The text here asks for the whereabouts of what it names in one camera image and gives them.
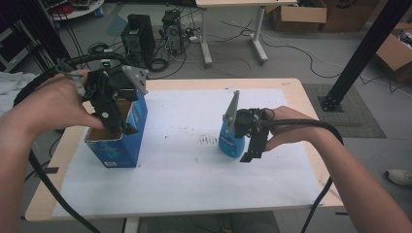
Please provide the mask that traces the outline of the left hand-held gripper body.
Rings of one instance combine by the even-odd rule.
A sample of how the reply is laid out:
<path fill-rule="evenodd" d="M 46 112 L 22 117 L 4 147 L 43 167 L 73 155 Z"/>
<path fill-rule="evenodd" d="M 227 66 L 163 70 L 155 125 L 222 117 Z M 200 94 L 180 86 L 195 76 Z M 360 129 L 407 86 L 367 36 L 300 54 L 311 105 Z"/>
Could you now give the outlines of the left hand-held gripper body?
<path fill-rule="evenodd" d="M 85 100 L 94 107 L 98 117 L 120 117 L 118 101 L 134 102 L 138 94 L 146 95 L 150 71 L 130 65 L 119 65 L 90 72 L 86 81 Z"/>

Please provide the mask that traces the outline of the blue cardboard box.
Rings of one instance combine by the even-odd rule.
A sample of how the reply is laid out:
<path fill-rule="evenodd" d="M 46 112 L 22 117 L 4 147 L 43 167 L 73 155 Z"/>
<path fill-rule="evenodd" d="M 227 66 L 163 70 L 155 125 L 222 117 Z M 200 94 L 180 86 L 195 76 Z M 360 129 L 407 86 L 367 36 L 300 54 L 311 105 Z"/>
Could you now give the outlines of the blue cardboard box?
<path fill-rule="evenodd" d="M 137 165 L 148 114 L 145 96 L 138 92 L 137 97 L 134 102 L 119 102 L 125 122 L 136 132 L 110 133 L 107 129 L 91 128 L 86 132 L 84 142 L 106 168 L 133 168 Z"/>

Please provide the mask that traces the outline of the blue bottle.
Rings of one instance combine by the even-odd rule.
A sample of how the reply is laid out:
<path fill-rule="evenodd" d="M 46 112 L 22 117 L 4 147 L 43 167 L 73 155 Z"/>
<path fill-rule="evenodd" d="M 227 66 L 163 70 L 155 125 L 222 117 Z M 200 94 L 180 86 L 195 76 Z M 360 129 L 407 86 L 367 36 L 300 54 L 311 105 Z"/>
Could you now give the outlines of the blue bottle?
<path fill-rule="evenodd" d="M 219 136 L 219 149 L 226 155 L 237 158 L 245 147 L 245 138 L 236 138 L 233 131 L 228 131 L 228 121 L 223 117 L 223 124 Z"/>

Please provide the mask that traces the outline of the person's right hand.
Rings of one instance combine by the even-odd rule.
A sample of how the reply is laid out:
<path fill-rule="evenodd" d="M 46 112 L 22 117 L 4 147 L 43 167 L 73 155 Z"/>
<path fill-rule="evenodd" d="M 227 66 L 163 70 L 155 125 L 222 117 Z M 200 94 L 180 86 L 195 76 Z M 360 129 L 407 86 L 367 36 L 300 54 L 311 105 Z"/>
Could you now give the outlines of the person's right hand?
<path fill-rule="evenodd" d="M 311 117 L 294 110 L 290 107 L 281 106 L 276 109 L 266 109 L 265 113 L 269 119 L 284 120 L 284 119 L 312 119 Z M 313 126 L 308 125 L 281 125 L 272 126 L 270 133 L 272 137 L 267 140 L 265 150 L 273 150 L 283 144 L 297 143 L 301 141 L 311 142 L 313 139 Z"/>

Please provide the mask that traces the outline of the person's left hand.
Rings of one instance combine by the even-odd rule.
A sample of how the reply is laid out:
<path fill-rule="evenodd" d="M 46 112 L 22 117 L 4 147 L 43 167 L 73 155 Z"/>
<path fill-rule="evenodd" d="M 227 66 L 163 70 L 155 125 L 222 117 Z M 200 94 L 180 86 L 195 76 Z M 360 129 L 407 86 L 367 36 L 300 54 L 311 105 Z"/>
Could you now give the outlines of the person's left hand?
<path fill-rule="evenodd" d="M 2 127 L 33 135 L 78 125 L 103 128 L 101 120 L 86 111 L 75 83 L 63 75 L 56 75 L 37 87 L 8 111 L 0 123 Z"/>

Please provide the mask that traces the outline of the black computer tower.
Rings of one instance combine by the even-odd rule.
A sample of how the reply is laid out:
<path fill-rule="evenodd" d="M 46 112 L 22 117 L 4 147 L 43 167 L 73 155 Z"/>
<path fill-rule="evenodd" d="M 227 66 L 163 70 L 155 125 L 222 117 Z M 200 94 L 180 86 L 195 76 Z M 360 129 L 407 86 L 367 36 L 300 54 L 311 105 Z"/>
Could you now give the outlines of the black computer tower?
<path fill-rule="evenodd" d="M 151 18 L 148 15 L 128 15 L 127 24 L 120 36 L 128 63 L 135 67 L 148 68 L 155 52 Z"/>

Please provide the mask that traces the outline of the white paper sheet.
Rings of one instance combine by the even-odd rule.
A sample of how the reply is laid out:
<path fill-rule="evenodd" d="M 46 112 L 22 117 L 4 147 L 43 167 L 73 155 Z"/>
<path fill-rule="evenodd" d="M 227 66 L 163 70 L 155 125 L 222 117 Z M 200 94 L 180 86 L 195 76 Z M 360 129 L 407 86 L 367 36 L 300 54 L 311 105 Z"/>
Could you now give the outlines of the white paper sheet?
<path fill-rule="evenodd" d="M 230 89 L 152 90 L 137 165 L 104 167 L 80 143 L 61 194 L 82 216 L 158 216 L 307 207 L 320 193 L 304 146 L 244 163 L 219 149 Z"/>

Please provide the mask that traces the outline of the grey computer tower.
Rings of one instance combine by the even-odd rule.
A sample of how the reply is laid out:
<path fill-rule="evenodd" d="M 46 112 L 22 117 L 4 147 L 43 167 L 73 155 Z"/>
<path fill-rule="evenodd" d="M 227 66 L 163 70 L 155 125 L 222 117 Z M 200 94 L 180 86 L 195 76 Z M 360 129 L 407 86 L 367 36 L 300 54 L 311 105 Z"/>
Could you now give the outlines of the grey computer tower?
<path fill-rule="evenodd" d="M 178 10 L 166 10 L 161 21 L 168 51 L 173 55 L 182 54 L 181 13 Z"/>

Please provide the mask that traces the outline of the white cloth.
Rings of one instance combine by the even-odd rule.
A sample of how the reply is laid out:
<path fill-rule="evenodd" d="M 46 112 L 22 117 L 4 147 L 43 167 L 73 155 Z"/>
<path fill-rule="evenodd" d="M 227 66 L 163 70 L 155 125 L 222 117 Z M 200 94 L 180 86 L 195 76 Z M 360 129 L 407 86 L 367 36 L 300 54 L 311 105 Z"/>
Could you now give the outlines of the white cloth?
<path fill-rule="evenodd" d="M 32 73 L 0 72 L 0 117 L 13 107 L 19 92 L 35 78 Z"/>

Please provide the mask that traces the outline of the grey floor mat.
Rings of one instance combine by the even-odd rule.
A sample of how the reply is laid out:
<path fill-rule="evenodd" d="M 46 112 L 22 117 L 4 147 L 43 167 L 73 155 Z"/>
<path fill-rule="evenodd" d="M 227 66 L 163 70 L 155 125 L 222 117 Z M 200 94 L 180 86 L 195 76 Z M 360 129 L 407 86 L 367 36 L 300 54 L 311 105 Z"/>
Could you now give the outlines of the grey floor mat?
<path fill-rule="evenodd" d="M 386 137 L 354 86 L 332 112 L 326 112 L 321 107 L 321 101 L 332 88 L 331 84 L 304 83 L 303 87 L 318 118 L 334 126 L 342 137 Z"/>

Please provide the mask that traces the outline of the white-legged desk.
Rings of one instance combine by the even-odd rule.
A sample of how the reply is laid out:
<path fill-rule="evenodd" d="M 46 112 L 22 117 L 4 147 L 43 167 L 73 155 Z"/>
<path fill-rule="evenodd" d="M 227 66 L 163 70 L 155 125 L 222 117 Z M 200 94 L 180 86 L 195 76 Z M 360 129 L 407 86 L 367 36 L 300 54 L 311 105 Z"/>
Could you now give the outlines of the white-legged desk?
<path fill-rule="evenodd" d="M 259 35 L 266 8 L 274 10 L 280 6 L 292 5 L 296 0 L 195 0 L 201 10 L 200 47 L 205 67 L 211 67 L 213 60 L 209 50 L 208 27 L 219 19 L 245 20 L 252 23 L 252 32 L 248 36 L 251 47 L 255 51 L 257 61 L 263 64 L 268 57 L 260 43 Z"/>

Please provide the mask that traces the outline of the large brown cardboard box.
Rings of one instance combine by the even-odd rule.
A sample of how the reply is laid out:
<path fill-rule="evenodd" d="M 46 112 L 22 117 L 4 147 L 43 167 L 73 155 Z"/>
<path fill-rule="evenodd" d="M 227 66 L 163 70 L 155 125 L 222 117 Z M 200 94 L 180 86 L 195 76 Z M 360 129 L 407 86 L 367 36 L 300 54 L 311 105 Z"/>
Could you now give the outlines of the large brown cardboard box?
<path fill-rule="evenodd" d="M 380 0 L 322 0 L 326 5 L 325 33 L 357 32 L 366 24 Z"/>

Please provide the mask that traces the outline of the white shoe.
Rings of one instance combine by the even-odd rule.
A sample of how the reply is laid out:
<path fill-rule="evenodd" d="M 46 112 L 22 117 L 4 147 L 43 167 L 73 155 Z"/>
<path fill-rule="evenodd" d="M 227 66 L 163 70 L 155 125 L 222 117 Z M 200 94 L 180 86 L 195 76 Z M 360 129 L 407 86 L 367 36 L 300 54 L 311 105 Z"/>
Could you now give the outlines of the white shoe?
<path fill-rule="evenodd" d="M 412 171 L 391 169 L 386 171 L 387 178 L 398 185 L 412 185 Z"/>

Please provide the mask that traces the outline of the open cardboard box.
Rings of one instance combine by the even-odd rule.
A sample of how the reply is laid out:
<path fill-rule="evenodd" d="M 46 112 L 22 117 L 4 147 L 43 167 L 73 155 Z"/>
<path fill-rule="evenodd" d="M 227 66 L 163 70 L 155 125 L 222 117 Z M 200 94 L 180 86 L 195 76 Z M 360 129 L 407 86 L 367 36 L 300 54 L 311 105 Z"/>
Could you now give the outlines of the open cardboard box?
<path fill-rule="evenodd" d="M 412 83 L 412 23 L 399 23 L 376 55 L 395 82 Z"/>

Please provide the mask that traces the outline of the black metal stand post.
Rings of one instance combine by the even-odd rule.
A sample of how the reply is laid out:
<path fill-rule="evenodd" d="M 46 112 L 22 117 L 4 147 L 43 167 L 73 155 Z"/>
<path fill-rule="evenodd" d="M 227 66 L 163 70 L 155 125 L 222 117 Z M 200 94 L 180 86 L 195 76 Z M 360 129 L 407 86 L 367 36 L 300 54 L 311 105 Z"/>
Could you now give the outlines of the black metal stand post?
<path fill-rule="evenodd" d="M 331 90 L 320 100 L 321 109 L 324 112 L 337 110 L 367 63 L 411 6 L 412 0 L 388 0 Z"/>

